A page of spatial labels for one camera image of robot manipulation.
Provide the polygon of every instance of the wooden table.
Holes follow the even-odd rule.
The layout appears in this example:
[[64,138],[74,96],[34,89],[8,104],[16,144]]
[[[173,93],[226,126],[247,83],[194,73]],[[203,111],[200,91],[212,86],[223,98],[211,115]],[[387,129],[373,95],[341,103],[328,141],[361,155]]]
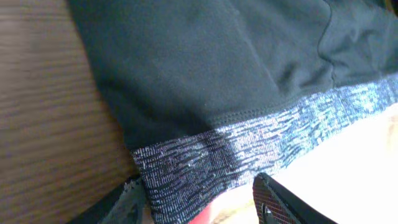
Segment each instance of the wooden table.
[[65,223],[135,173],[66,3],[0,2],[0,223]]

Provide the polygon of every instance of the black garment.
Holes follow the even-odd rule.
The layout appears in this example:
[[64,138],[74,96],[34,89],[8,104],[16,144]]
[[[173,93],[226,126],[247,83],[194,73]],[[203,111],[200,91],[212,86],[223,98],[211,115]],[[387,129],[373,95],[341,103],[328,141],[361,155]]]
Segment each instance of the black garment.
[[345,0],[69,0],[130,149],[398,70],[398,22]]

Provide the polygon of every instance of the clothing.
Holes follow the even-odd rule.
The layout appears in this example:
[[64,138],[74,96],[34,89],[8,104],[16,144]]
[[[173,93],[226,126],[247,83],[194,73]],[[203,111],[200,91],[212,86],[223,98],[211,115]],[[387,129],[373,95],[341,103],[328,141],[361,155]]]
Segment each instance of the clothing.
[[69,3],[130,149],[398,70],[397,19],[371,1]]
[[398,101],[398,20],[370,0],[69,3],[156,223]]

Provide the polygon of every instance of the red fabric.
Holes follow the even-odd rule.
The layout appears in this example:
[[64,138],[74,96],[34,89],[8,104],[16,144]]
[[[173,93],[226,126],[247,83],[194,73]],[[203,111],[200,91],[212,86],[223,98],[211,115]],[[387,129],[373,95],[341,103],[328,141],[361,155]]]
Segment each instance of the red fabric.
[[211,212],[211,204],[207,205],[207,207],[197,215],[190,224],[210,224],[210,212]]

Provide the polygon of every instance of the gray knit cuff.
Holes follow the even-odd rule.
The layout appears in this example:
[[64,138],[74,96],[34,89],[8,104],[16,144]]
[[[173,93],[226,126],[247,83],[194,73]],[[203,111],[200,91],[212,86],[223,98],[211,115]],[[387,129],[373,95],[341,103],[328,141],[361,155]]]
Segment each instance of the gray knit cuff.
[[186,223],[216,196],[273,175],[355,121],[398,102],[398,76],[332,89],[278,113],[131,152],[156,223]]

